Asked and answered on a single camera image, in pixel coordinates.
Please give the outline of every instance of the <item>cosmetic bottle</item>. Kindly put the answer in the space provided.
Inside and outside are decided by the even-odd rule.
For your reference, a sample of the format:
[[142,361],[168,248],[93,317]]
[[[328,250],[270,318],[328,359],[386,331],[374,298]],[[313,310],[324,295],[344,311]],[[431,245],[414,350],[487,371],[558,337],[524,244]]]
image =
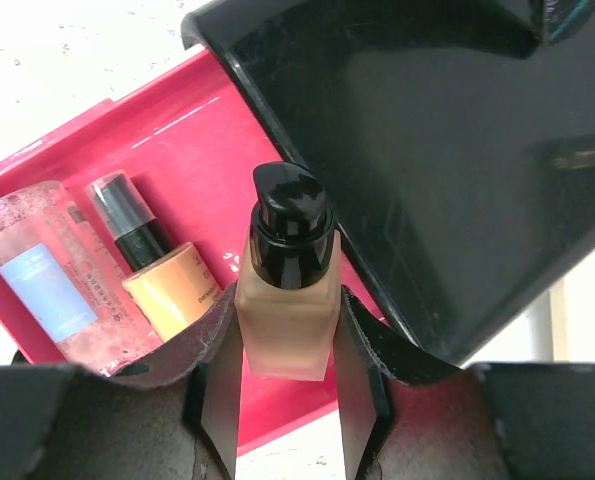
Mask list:
[[161,345],[57,181],[0,198],[0,274],[71,362],[111,375]]
[[165,342],[197,321],[221,289],[191,243],[175,248],[123,171],[87,188],[115,245],[134,272],[124,288]]
[[235,307],[254,375],[324,378],[341,297],[341,246],[321,183],[306,169],[255,168],[258,202]]

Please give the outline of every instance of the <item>foundation bottle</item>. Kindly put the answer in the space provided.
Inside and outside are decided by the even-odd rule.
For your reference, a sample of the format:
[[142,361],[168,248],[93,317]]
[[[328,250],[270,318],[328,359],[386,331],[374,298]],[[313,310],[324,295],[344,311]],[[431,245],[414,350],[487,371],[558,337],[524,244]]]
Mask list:
[[175,247],[123,171],[87,188],[115,245],[134,272],[123,286],[162,339],[197,321],[221,293],[191,243]]
[[235,307],[251,373],[321,381],[337,327],[341,246],[321,183],[306,169],[255,168]]

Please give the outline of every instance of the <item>bottle label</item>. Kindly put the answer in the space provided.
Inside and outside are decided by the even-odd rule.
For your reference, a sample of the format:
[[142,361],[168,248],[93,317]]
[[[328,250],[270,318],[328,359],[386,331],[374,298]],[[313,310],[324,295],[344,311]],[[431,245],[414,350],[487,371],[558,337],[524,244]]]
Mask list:
[[55,343],[97,320],[43,243],[2,265],[0,274]]

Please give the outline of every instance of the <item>black cap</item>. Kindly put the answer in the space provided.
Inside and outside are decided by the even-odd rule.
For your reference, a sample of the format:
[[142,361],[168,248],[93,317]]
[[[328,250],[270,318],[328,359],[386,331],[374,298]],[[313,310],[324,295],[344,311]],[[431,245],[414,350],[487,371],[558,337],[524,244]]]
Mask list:
[[308,287],[328,271],[334,219],[324,187],[298,165],[273,162],[253,171],[258,203],[251,222],[252,263],[267,283]]
[[133,272],[175,248],[125,172],[104,175],[88,185],[87,191]]

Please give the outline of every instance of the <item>clear plastic bottle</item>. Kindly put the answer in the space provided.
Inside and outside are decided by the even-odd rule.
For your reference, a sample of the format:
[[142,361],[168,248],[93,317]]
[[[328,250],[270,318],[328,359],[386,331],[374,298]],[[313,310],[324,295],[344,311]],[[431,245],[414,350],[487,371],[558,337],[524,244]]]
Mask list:
[[57,181],[0,198],[0,274],[69,361],[110,375],[161,344]]

